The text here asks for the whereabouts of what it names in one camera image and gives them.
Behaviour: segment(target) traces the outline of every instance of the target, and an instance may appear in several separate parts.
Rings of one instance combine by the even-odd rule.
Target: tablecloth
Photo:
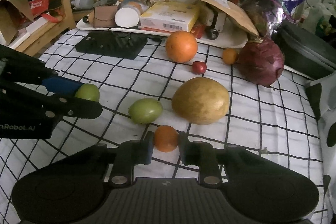
[[[187,132],[191,141],[209,142],[214,148],[235,144],[310,178],[318,187],[320,200],[311,221],[327,223],[324,201],[323,162],[316,120],[305,95],[306,80],[288,71],[265,88],[247,82],[234,66],[223,64],[222,49],[199,44],[195,58],[187,64],[169,61],[165,42],[148,40],[135,60],[77,52],[75,45],[88,34],[71,30],[53,44],[40,59],[60,76],[100,89],[103,112],[95,120],[64,117],[49,140],[0,140],[0,221],[19,221],[10,202],[15,182],[24,175],[65,158],[96,143],[117,147],[141,139],[148,130],[170,125]],[[197,77],[194,61],[207,63],[205,77],[224,85],[230,93],[228,114],[207,126],[190,124],[177,117],[171,98],[185,81]],[[43,86],[25,85],[43,94]],[[128,107],[140,98],[155,98],[163,114],[149,125],[134,124]],[[198,177],[197,166],[184,166],[178,149],[162,153],[154,149],[150,165],[134,167],[134,177]],[[227,181],[221,166],[223,181]]]

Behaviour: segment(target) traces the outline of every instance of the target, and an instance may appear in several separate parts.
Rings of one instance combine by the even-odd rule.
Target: small orange fruit
[[[233,65],[238,59],[238,53],[233,48],[227,48],[223,51],[223,61],[227,65]]]
[[[166,41],[168,57],[177,63],[185,63],[194,58],[198,50],[196,38],[189,32],[177,31]]]
[[[179,135],[170,126],[160,126],[154,133],[154,145],[161,152],[171,152],[179,145]]]

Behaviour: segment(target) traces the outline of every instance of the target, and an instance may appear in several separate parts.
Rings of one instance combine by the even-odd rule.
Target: yellow and white box
[[[190,32],[198,19],[199,6],[181,2],[157,2],[140,17],[142,28]]]

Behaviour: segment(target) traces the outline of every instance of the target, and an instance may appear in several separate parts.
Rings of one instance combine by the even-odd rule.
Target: barcode
[[[182,30],[181,26],[176,26],[176,25],[166,24],[166,23],[163,23],[163,27],[164,28],[169,28],[169,29]]]

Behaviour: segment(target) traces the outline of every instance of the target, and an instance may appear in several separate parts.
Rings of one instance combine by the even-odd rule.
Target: small red fruit
[[[197,75],[202,75],[207,70],[207,65],[201,61],[195,61],[193,63],[193,73]]]

